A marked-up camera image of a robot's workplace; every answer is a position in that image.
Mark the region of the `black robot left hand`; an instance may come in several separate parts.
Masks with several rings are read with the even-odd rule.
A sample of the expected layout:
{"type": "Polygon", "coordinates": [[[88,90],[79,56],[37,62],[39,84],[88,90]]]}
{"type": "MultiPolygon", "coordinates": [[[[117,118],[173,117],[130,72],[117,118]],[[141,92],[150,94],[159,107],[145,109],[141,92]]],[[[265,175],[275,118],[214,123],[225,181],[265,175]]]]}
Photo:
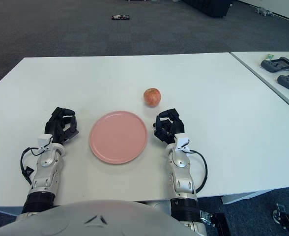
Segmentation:
{"type": "Polygon", "coordinates": [[[52,135],[52,142],[61,145],[72,139],[79,133],[75,112],[70,109],[56,107],[50,119],[46,122],[44,133],[52,135]]]}

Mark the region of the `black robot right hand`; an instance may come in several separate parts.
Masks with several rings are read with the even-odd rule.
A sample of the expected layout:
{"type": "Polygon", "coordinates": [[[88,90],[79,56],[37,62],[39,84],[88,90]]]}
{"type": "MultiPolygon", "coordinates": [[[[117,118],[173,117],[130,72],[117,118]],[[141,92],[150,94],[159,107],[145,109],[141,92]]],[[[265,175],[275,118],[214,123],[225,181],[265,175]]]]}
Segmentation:
{"type": "Polygon", "coordinates": [[[184,123],[175,108],[158,114],[153,128],[155,137],[168,145],[175,143],[175,134],[185,133],[184,123]]]}

